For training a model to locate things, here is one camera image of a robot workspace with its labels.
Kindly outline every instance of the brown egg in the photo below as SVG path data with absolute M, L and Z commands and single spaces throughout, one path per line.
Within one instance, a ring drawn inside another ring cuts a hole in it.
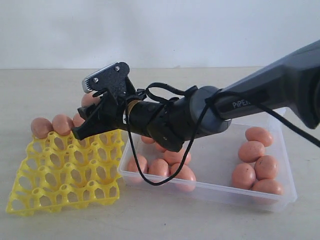
M 71 128 L 74 127 L 74 122 L 67 115 L 58 114 L 53 118 L 52 126 L 57 134 L 67 136 L 70 134 Z
M 73 117 L 73 125 L 75 127 L 80 127 L 84 122 L 85 120 L 80 116 L 79 113 L 76 113 Z
M 162 147 L 159 143 L 155 143 L 155 149 L 157 149 L 159 152 L 164 153 L 165 151 L 167 151 L 167 149 L 165 149 L 164 147 Z
M 136 158 L 138 160 L 139 166 L 141 171 L 146 174 L 148 172 L 148 161 L 147 159 L 142 156 L 141 154 L 137 154 Z M 138 167 L 135 161 L 135 157 L 132 156 L 126 166 L 126 170 L 128 172 L 134 172 L 134 173 L 138 173 Z M 141 176 L 137 176 L 137 177 L 129 177 L 129 180 L 134 183 L 134 184 L 139 184 L 141 183 L 144 179 Z
M 260 180 L 253 185 L 252 190 L 256 192 L 262 192 L 262 193 L 268 193 L 268 194 L 276 194 L 276 195 L 284 194 L 283 185 L 274 179 Z M 271 205 L 277 202 L 277 200 L 267 199 L 262 197 L 254 197 L 253 199 L 256 203 L 263 204 L 263 205 Z
M 238 151 L 239 158 L 245 163 L 253 163 L 265 155 L 266 148 L 259 141 L 247 141 Z
M 274 138 L 271 133 L 259 126 L 248 128 L 245 131 L 245 137 L 248 141 L 258 141 L 265 147 L 269 147 L 274 142 Z
M 141 136 L 141 141 L 144 142 L 145 144 L 155 143 L 155 140 L 153 140 L 151 137 L 147 137 L 147 136 Z
M 163 158 L 169 165 L 181 163 L 182 158 L 184 157 L 186 149 L 182 148 L 179 152 L 174 151 L 165 151 Z M 191 161 L 191 154 L 188 152 L 185 158 L 184 164 L 187 165 Z
M 151 175 L 168 177 L 170 175 L 169 165 L 165 160 L 158 158 L 151 163 L 148 173 Z
M 81 107 L 88 107 L 92 104 L 98 105 L 100 97 L 93 97 L 94 92 L 86 93 L 81 99 Z
M 238 189 L 250 189 L 256 180 L 254 168 L 248 163 L 238 164 L 232 173 L 232 186 Z
M 37 117 L 31 122 L 31 132 L 38 139 L 45 139 L 53 131 L 52 123 L 44 117 Z
M 270 155 L 260 157 L 254 165 L 256 179 L 275 179 L 278 174 L 278 161 Z
M 179 165 L 180 163 L 176 163 L 172 165 L 172 167 L 170 168 L 170 175 L 173 175 L 177 171 Z M 181 171 L 178 173 L 178 175 L 175 178 L 194 182 L 194 184 L 188 183 L 188 185 L 182 184 L 182 183 L 176 183 L 175 186 L 183 192 L 192 192 L 196 188 L 196 183 L 195 183 L 196 176 L 194 172 L 187 165 L 183 165 Z

